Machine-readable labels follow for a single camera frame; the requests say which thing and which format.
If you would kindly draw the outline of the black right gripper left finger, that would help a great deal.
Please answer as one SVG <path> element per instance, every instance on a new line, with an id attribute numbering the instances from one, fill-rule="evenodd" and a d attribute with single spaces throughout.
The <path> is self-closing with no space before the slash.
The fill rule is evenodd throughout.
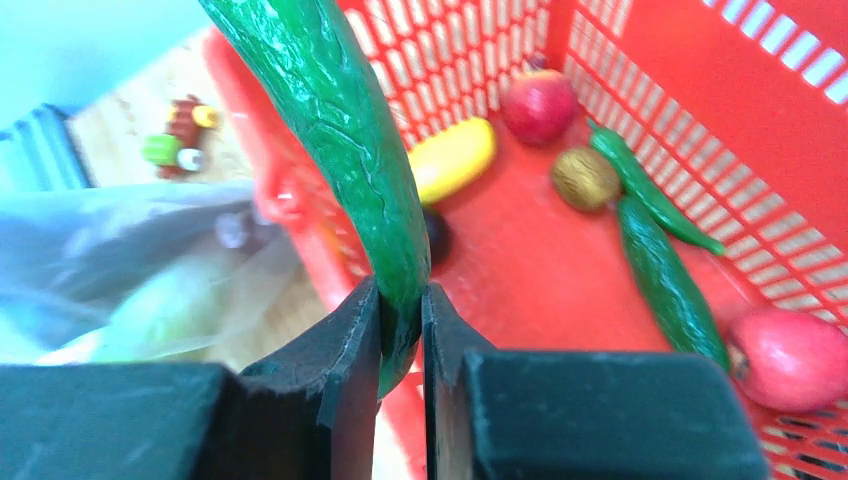
<path id="1" fill-rule="evenodd" d="M 216 363 L 5 366 L 5 479 L 367 479 L 379 300 L 335 311 L 241 372 Z"/>

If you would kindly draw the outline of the clear zip top bag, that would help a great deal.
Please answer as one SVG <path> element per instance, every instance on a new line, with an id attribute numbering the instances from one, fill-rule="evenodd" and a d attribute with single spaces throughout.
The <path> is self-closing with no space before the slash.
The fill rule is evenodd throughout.
<path id="1" fill-rule="evenodd" d="M 1 198 L 1 360 L 34 364 L 107 324 L 138 287 L 186 254 L 236 253 L 211 347 L 254 328 L 299 267 L 247 182 L 9 193 Z"/>

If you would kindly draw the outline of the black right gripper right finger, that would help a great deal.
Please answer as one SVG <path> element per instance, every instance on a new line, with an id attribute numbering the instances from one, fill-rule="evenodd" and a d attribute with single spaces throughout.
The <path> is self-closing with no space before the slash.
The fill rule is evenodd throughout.
<path id="1" fill-rule="evenodd" d="M 430 479 L 766 479 L 723 371 L 696 354 L 499 349 L 421 304 Z"/>

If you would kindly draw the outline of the yellow lemon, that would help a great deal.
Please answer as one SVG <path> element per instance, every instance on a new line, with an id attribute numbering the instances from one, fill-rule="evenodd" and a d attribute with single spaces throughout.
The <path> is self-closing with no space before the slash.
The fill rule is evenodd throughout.
<path id="1" fill-rule="evenodd" d="M 473 117 L 432 136 L 408 152 L 420 202 L 437 203 L 475 181 L 493 163 L 494 127 Z"/>

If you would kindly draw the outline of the green white napa cabbage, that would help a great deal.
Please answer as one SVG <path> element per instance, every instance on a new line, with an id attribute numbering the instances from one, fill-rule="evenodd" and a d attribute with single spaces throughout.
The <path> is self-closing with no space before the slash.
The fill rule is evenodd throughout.
<path id="1" fill-rule="evenodd" d="M 196 357 L 210 345 L 229 307 L 236 253 L 186 254 L 153 275 L 107 324 L 40 357 L 38 365 L 123 363 Z"/>

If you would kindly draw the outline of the dark green cucumber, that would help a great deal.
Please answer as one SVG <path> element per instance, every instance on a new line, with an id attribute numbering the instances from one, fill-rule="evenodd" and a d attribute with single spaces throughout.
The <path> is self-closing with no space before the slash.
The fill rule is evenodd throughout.
<path id="1" fill-rule="evenodd" d="M 333 1 L 206 1 L 351 220 L 380 293 L 378 393 L 408 373 L 431 254 L 409 158 L 379 81 Z"/>
<path id="2" fill-rule="evenodd" d="M 666 233 L 630 196 L 619 200 L 616 215 L 630 271 L 667 343 L 728 371 L 730 357 L 712 311 Z"/>

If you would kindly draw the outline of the brown yellow fruit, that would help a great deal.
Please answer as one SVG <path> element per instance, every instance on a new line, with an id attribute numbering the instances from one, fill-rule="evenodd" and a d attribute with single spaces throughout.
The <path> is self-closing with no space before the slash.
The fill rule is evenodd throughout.
<path id="1" fill-rule="evenodd" d="M 549 173 L 558 195 L 574 209 L 594 213 L 622 194 L 619 176 L 600 153 L 575 147 L 558 156 Z"/>

